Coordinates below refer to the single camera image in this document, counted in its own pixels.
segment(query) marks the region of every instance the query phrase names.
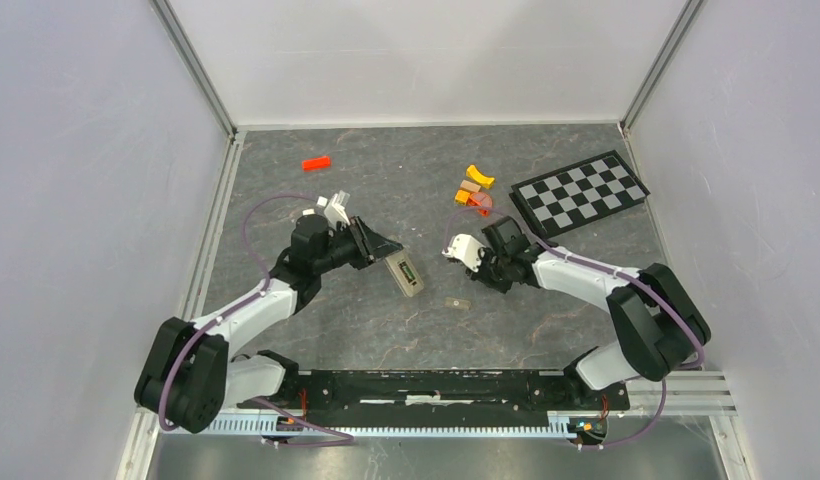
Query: small colored object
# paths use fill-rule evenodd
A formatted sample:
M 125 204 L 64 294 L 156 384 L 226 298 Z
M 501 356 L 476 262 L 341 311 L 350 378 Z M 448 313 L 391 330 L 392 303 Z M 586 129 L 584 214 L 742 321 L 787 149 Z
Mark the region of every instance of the small colored object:
M 475 192 L 469 195 L 469 201 L 466 204 L 472 207 L 491 207 L 492 197 L 483 192 Z M 478 210 L 478 213 L 485 217 L 489 216 L 489 210 Z
M 456 308 L 458 310 L 469 310 L 472 308 L 472 302 L 469 300 L 462 300 L 460 298 L 445 297 L 445 306 Z
M 454 201 L 460 205 L 466 205 L 469 201 L 469 192 L 466 190 L 457 190 L 457 195 L 454 196 Z
M 325 155 L 324 157 L 311 158 L 309 160 L 304 160 L 303 162 L 301 162 L 301 170 L 304 170 L 305 172 L 328 167 L 330 167 L 330 157 L 328 157 L 327 155 Z
M 460 190 L 466 190 L 467 192 L 475 193 L 481 191 L 481 186 L 477 183 L 472 183 L 469 180 L 463 180 L 460 183 Z
M 492 184 L 495 183 L 495 178 L 487 177 L 474 165 L 469 165 L 469 168 L 466 169 L 466 176 L 471 178 L 473 182 L 481 184 L 487 190 L 492 188 Z

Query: black mounting plate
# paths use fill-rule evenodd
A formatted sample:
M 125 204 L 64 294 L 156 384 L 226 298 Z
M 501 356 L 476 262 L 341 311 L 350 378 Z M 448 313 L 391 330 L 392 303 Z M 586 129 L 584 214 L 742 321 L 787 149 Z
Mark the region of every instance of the black mounting plate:
M 326 427 L 543 427 L 549 411 L 600 411 L 602 396 L 630 409 L 622 383 L 588 396 L 576 383 L 559 370 L 288 371 L 270 400 L 297 409 L 306 391 L 307 420 Z

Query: gray marble surface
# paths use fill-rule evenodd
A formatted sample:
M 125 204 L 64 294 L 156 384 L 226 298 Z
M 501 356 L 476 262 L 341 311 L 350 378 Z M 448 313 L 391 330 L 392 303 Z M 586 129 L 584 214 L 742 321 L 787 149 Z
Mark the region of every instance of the gray marble surface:
M 561 293 L 514 286 L 506 295 L 465 277 L 441 255 L 454 194 L 474 163 L 496 178 L 497 207 L 518 216 L 510 185 L 615 149 L 630 163 L 614 125 L 523 125 L 250 132 L 245 138 L 205 311 L 233 300 L 260 280 L 245 254 L 239 225 L 247 210 L 282 191 L 351 194 L 350 214 L 405 245 L 425 290 L 405 298 L 385 265 L 349 266 L 323 277 L 314 301 L 245 348 L 269 348 L 302 368 L 556 368 L 615 338 L 609 316 Z M 303 172 L 304 159 L 330 155 L 329 169 Z M 295 219 L 310 205 L 279 200 L 252 218 L 249 236 L 274 263 Z M 474 212 L 452 234 L 490 223 Z M 641 205 L 556 239 L 608 263 L 646 267 L 663 255 Z M 471 309 L 445 306 L 446 297 Z

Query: checkerboard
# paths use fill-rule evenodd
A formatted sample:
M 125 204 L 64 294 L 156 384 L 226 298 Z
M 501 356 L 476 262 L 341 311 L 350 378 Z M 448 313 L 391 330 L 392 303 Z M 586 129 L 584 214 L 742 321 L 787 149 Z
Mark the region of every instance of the checkerboard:
M 517 183 L 510 198 L 548 239 L 645 201 L 649 191 L 614 150 Z

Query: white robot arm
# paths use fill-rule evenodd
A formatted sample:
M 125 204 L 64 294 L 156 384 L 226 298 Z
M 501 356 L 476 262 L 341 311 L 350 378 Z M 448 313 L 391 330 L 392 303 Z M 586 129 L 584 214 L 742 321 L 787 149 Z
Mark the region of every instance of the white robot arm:
M 643 376 L 663 379 L 694 351 L 681 329 L 662 310 L 621 277 L 634 277 L 651 287 L 683 318 L 703 345 L 710 329 L 674 273 L 661 264 L 645 270 L 617 267 L 555 247 L 555 253 L 531 245 L 519 225 L 504 217 L 484 228 L 491 247 L 470 235 L 456 235 L 443 255 L 461 262 L 472 280 L 506 293 L 513 282 L 572 295 L 608 312 L 618 340 L 596 348 L 570 365 L 587 389 Z
M 340 192 L 328 202 L 324 216 L 308 211 L 298 219 L 271 278 L 208 315 L 190 322 L 165 321 L 134 390 L 136 402 L 159 411 L 178 355 L 205 328 L 189 349 L 190 361 L 177 365 L 166 393 L 168 420 L 195 433 L 224 406 L 275 394 L 286 372 L 282 362 L 263 355 L 231 362 L 233 355 L 260 332 L 306 307 L 321 288 L 323 274 L 345 264 L 360 270 L 403 248 L 373 232 L 359 217 L 348 217 L 347 198 Z

